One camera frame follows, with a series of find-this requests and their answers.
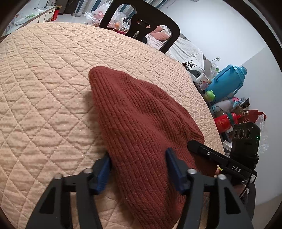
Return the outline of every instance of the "quilted bedspread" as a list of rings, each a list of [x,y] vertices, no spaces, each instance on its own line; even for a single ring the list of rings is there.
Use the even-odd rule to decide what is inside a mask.
[[[25,228],[54,174],[78,174],[106,151],[88,81],[94,66],[158,85],[189,111],[205,144],[223,152],[208,107],[181,63],[102,28],[25,26],[0,43],[0,205],[15,228]],[[103,228],[140,228],[114,174],[95,200]],[[72,211],[77,229],[75,195]]]

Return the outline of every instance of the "metal screw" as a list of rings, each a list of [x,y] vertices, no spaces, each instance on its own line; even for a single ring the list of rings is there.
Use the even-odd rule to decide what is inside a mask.
[[[57,173],[57,174],[55,174],[55,176],[54,176],[54,179],[56,179],[56,180],[61,179],[61,178],[63,178],[63,175],[60,174],[60,173]]]
[[[224,174],[219,174],[217,177],[218,177],[220,180],[226,180],[226,178],[227,178]]]
[[[92,173],[93,172],[93,169],[92,168],[86,168],[83,170],[84,173],[86,174],[89,174],[89,173]]]
[[[188,169],[188,173],[190,173],[190,174],[196,174],[196,173],[197,173],[197,170],[195,170],[195,169]]]

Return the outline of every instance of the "pink cushion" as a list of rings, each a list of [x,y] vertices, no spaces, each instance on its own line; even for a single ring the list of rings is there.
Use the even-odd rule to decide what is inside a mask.
[[[152,33],[151,35],[154,38],[156,38],[158,41],[165,41],[165,40],[169,39],[169,35],[167,35],[164,32]]]
[[[160,31],[163,31],[164,29],[159,25],[153,32],[150,33],[158,33]]]

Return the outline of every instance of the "red knitted garment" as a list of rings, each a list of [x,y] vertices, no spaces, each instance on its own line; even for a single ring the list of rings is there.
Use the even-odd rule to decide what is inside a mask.
[[[171,229],[185,198],[169,182],[165,150],[213,176],[216,165],[190,154],[187,141],[204,143],[191,115],[158,86],[106,67],[89,72],[103,139],[124,202],[143,228]]]

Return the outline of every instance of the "blue thermos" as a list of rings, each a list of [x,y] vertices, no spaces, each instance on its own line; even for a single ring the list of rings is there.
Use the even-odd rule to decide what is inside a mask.
[[[224,97],[231,99],[243,86],[247,69],[243,66],[228,65],[215,78],[206,90],[213,91],[215,99],[212,104],[221,101]]]

